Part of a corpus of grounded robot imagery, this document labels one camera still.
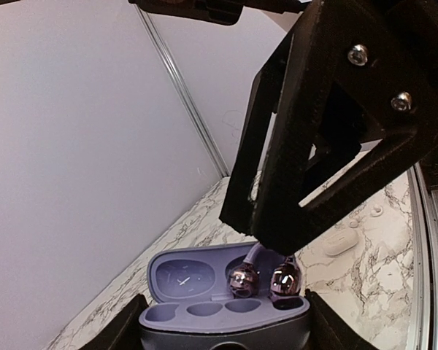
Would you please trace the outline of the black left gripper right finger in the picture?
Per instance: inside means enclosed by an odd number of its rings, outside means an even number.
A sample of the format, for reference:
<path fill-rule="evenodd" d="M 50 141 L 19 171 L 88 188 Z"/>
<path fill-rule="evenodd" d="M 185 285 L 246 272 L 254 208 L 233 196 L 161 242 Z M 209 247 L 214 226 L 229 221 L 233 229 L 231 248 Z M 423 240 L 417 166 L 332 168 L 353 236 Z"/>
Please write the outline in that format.
<path fill-rule="evenodd" d="M 310 302 L 310 337 L 305 349 L 377 350 L 357 334 L 317 292 L 306 289 L 305 298 Z"/>

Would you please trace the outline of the purple earbud charging case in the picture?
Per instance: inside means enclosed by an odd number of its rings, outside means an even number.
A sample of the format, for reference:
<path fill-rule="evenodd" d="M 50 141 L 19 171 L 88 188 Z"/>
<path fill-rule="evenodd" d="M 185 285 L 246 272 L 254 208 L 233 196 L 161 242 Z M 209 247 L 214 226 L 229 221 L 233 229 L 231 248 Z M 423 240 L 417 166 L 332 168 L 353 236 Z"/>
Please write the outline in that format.
<path fill-rule="evenodd" d="M 235 298 L 227 273 L 253 243 L 176 249 L 148 264 L 154 306 L 139 316 L 144 349 L 303 349 L 310 337 L 310 303 L 302 296 L 277 309 L 261 290 Z"/>

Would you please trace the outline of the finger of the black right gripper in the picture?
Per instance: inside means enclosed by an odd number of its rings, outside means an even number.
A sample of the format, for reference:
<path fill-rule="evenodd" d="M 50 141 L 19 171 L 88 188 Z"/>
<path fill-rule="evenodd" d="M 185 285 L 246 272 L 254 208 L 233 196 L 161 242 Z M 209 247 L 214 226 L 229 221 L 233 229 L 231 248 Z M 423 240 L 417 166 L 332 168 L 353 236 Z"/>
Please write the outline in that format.
<path fill-rule="evenodd" d="M 257 197 L 250 197 L 271 114 L 276 120 Z M 219 220 L 246 236 L 288 235 L 288 72 L 262 69 L 253 80 L 236 162 Z"/>
<path fill-rule="evenodd" d="M 438 146 L 438 88 L 394 39 L 323 43 L 289 32 L 288 235 L 292 254 Z"/>

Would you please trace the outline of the purple earbud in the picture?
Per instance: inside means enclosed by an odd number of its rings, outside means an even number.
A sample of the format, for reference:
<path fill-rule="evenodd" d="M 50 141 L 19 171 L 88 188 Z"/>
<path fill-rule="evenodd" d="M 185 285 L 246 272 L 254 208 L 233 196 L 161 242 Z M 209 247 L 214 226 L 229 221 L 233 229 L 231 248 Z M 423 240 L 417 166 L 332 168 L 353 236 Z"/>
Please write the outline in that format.
<path fill-rule="evenodd" d="M 302 271 L 294 254 L 275 257 L 280 263 L 271 266 L 271 251 L 261 243 L 254 244 L 238 266 L 227 273 L 227 285 L 235 298 L 254 298 L 261 290 L 277 309 L 288 309 L 296 302 L 302 286 Z"/>

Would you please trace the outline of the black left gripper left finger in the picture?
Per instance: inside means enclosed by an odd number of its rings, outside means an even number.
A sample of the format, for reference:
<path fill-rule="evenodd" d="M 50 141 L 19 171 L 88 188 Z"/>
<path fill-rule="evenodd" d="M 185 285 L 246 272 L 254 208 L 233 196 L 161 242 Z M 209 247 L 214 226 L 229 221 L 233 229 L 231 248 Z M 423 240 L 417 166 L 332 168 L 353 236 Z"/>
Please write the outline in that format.
<path fill-rule="evenodd" d="M 135 295 L 94 339 L 80 350 L 143 350 L 139 316 L 147 309 L 144 295 Z"/>

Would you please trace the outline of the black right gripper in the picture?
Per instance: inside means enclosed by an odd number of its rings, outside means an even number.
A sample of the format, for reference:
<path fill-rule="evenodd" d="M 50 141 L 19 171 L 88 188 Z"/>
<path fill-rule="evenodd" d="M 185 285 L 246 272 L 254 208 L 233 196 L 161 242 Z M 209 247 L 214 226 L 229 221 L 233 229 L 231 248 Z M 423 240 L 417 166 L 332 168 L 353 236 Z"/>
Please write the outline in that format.
<path fill-rule="evenodd" d="M 438 1 L 135 1 L 143 11 L 221 26 L 236 24 L 245 7 L 275 15 L 296 14 L 290 31 L 320 31 L 323 43 L 350 40 L 367 44 L 368 35 L 389 39 L 413 57 L 438 88 Z"/>

